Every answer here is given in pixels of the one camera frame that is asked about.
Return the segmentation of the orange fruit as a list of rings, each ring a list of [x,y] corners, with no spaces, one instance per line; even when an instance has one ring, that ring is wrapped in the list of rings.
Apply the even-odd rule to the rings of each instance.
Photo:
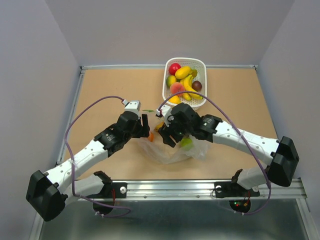
[[[150,132],[147,139],[152,143],[154,141],[154,134]]]

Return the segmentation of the green pear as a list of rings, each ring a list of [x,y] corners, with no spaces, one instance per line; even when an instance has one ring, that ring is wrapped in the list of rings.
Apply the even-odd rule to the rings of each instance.
[[[194,147],[192,139],[190,137],[183,138],[180,142],[180,147],[185,151],[191,150]]]

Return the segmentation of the transparent printed plastic bag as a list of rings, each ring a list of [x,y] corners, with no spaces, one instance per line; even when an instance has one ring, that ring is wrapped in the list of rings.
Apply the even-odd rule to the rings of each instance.
[[[162,118],[156,117],[156,112],[150,109],[144,109],[143,114],[148,116],[148,124],[150,132],[154,134],[154,141],[150,142],[148,138],[139,138],[137,145],[149,158],[161,163],[161,164],[173,164],[176,162],[184,161],[189,158],[197,160],[205,160],[210,146],[210,143],[203,140],[198,140],[194,136],[184,136],[183,138],[191,138],[194,147],[188,151],[181,148],[180,142],[171,147],[163,143],[163,138],[154,131],[157,124],[163,122]]]

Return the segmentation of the pink peach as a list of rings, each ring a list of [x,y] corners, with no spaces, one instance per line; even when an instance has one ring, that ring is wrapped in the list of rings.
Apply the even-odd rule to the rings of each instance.
[[[180,97],[183,95],[183,92],[185,91],[185,87],[182,83],[175,82],[170,86],[169,90],[172,95],[177,95],[178,97]]]

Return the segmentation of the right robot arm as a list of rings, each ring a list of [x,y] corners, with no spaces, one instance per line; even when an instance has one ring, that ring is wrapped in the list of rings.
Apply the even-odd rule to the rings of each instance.
[[[258,166],[237,170],[231,181],[221,187],[218,197],[242,195],[268,182],[281,187],[291,185],[300,160],[291,138],[284,136],[278,140],[235,129],[217,116],[198,115],[185,103],[179,103],[174,107],[163,105],[156,110],[156,116],[164,119],[164,124],[158,132],[163,143],[170,147],[175,147],[183,137],[192,136],[197,140],[254,154]]]

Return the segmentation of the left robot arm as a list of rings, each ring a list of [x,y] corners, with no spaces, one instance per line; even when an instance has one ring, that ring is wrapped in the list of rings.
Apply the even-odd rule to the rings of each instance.
[[[29,179],[26,200],[46,222],[56,218],[66,207],[68,187],[88,169],[120,151],[132,138],[147,138],[150,133],[147,114],[122,113],[117,122],[96,135],[70,159],[45,173],[35,171]]]

